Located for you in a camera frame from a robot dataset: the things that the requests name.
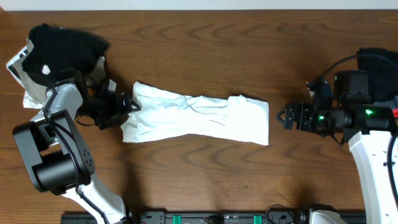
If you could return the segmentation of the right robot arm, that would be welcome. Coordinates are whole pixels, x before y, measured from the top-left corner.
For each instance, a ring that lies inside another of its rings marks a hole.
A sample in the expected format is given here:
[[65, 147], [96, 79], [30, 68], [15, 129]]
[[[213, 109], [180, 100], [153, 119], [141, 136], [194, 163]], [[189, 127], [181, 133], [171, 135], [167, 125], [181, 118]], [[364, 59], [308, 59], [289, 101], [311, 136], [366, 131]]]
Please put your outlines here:
[[343, 135], [358, 170], [367, 223], [397, 223], [397, 124], [393, 110], [374, 104], [380, 85], [364, 70], [337, 72], [307, 84], [312, 103], [287, 103], [277, 114], [284, 129], [334, 138]]

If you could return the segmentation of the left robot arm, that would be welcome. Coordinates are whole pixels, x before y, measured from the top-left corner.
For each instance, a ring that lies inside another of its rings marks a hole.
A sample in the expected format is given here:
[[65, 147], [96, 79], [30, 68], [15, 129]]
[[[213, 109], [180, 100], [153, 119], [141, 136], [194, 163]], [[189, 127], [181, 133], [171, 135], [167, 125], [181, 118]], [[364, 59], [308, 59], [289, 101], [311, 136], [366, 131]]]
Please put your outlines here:
[[97, 223], [134, 223], [124, 199], [95, 174], [93, 156], [74, 122], [83, 104], [75, 80], [47, 86], [39, 113], [12, 132], [33, 186], [75, 201]]

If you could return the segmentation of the white Mr Robot t-shirt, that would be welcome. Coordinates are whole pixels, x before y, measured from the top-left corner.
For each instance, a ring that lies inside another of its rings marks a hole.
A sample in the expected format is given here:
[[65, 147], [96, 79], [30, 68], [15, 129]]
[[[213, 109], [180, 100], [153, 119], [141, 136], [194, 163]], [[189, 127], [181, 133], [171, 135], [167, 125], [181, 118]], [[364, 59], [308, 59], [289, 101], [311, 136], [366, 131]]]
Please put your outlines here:
[[123, 142], [197, 134], [263, 146], [269, 143], [269, 105], [243, 95], [228, 99], [180, 95], [135, 82], [141, 107], [121, 125]]

